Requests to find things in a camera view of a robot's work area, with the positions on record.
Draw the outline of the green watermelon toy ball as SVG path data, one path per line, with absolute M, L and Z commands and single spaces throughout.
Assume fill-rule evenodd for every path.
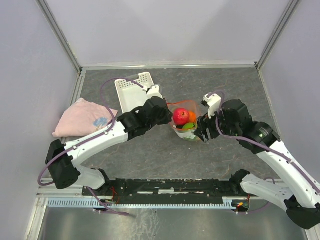
M 197 125 L 196 125 L 194 122 L 189 122 L 189 123 L 186 123 L 186 124 L 182 127 L 182 129 L 183 129 L 183 130 L 192 130 L 192 129 L 196 128 L 196 127 L 197 127 Z

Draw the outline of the orange toy fruit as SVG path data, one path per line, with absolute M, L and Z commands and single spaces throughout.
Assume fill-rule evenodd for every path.
M 195 124 L 195 123 L 197 122 L 197 116 L 196 116 L 196 114 L 195 114 L 193 111 L 189 111 L 188 113 L 189 113 L 189 120 L 188 120 L 188 122 Z

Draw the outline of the pink red toy fruit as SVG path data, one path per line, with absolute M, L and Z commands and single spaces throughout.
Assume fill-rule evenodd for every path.
M 177 126 L 185 125 L 189 122 L 189 111 L 185 108 L 176 108 L 173 111 L 173 121 Z

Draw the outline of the clear orange zip top bag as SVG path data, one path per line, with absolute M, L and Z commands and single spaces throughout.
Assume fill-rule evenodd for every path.
M 200 138 L 195 135 L 197 118 L 201 116 L 198 104 L 193 100 L 183 100 L 168 102 L 167 107 L 173 114 L 169 125 L 178 137 L 186 141 L 199 141 Z

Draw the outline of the white perforated plastic basket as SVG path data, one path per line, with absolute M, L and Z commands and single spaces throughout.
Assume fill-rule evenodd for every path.
M 128 76 L 126 79 L 120 78 L 114 82 L 122 113 L 130 112 L 136 107 L 142 107 L 148 100 L 143 87 L 149 88 L 154 85 L 149 72 Z

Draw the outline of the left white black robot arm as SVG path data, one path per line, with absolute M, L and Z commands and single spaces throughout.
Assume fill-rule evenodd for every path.
M 111 182 L 105 171 L 84 167 L 82 163 L 112 146 L 143 136 L 156 125 L 168 124 L 172 115 L 166 100 L 153 96 L 102 130 L 67 143 L 53 141 L 46 158 L 53 184 L 59 190 L 78 185 L 106 195 Z

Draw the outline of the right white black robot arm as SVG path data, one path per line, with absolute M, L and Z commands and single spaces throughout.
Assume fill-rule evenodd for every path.
M 197 137 L 203 142 L 219 136 L 237 140 L 286 184 L 281 188 L 241 169 L 231 177 L 231 193 L 260 197 L 284 210 L 292 222 L 305 230 L 319 225 L 320 184 L 290 154 L 277 132 L 265 122 L 254 121 L 239 99 L 223 102 L 213 94 L 205 96 L 202 105 L 208 111 L 197 119 Z

